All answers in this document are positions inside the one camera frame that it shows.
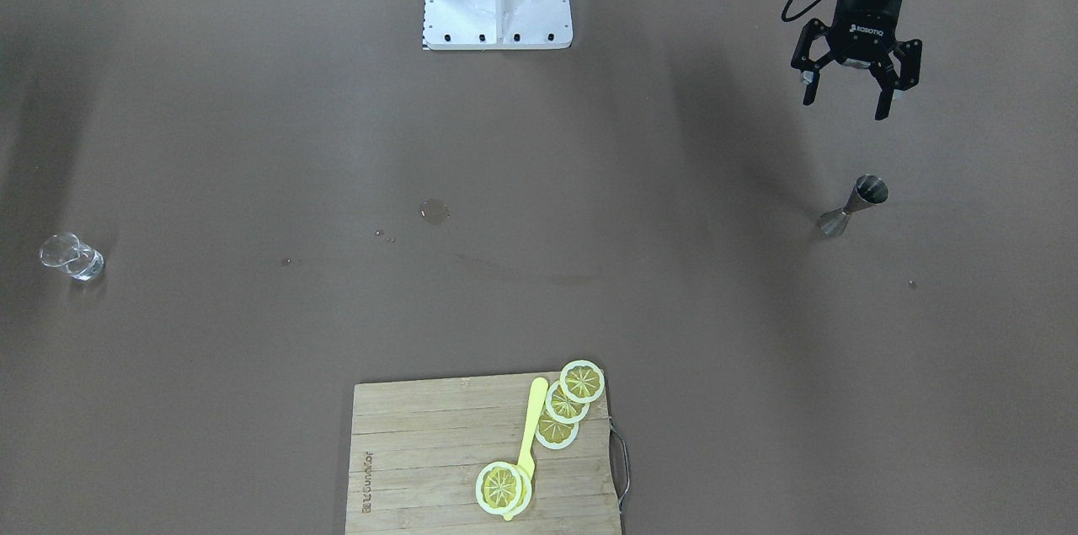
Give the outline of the lemon slice in row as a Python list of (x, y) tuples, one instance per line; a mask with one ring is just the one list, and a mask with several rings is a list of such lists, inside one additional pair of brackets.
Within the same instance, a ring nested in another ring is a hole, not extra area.
[(586, 417), (589, 409), (589, 402), (578, 402), (570, 398), (559, 382), (555, 382), (547, 390), (544, 411), (556, 423), (566, 426), (577, 424)]
[(550, 450), (566, 449), (577, 439), (579, 429), (579, 423), (564, 424), (543, 412), (536, 424), (536, 442)]

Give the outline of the clear shot glass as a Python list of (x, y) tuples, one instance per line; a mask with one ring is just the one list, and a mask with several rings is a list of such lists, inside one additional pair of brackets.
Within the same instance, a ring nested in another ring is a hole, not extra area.
[(103, 274), (103, 255), (71, 233), (51, 235), (42, 243), (39, 259), (43, 266), (75, 282), (92, 282)]

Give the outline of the steel double jigger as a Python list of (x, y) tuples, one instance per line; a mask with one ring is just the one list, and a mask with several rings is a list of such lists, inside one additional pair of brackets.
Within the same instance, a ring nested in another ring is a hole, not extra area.
[(863, 174), (852, 186), (846, 203), (834, 210), (824, 212), (816, 222), (827, 237), (839, 237), (846, 231), (851, 216), (883, 204), (889, 197), (889, 186), (874, 174)]

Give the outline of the lemon slice on spoon bowl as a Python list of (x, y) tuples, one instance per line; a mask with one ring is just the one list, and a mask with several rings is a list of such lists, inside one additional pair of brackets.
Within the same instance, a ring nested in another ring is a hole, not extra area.
[(492, 462), (475, 478), (475, 500), (482, 511), (512, 521), (531, 503), (531, 478), (515, 463)]

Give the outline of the lemon slice at board corner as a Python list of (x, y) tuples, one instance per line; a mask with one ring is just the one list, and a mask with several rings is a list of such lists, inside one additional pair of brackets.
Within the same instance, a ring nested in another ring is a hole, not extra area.
[(562, 367), (562, 390), (578, 404), (596, 401), (606, 388), (606, 378), (599, 366), (590, 360), (573, 360)]

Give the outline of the bamboo cutting board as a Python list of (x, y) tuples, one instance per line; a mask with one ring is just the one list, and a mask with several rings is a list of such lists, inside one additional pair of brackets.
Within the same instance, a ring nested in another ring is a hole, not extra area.
[(505, 520), (475, 481), (517, 459), (535, 373), (354, 386), (346, 534), (621, 534), (627, 470), (611, 450), (606, 397), (563, 449), (533, 447), (534, 496)]

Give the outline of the yellow plastic spoon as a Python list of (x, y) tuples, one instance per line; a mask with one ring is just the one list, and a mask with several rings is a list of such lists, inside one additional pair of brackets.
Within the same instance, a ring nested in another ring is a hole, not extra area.
[(511, 511), (505, 513), (505, 520), (507, 522), (512, 521), (523, 511), (526, 511), (528, 505), (533, 500), (534, 477), (536, 470), (533, 447), (535, 442), (536, 428), (538, 427), (539, 419), (542, 416), (544, 410), (547, 390), (549, 390), (549, 382), (545, 378), (535, 378), (531, 382), (531, 386), (529, 386), (529, 397), (526, 408), (522, 444), (520, 444), (517, 461), (515, 463), (515, 469), (522, 477), (522, 500), (519, 500)]

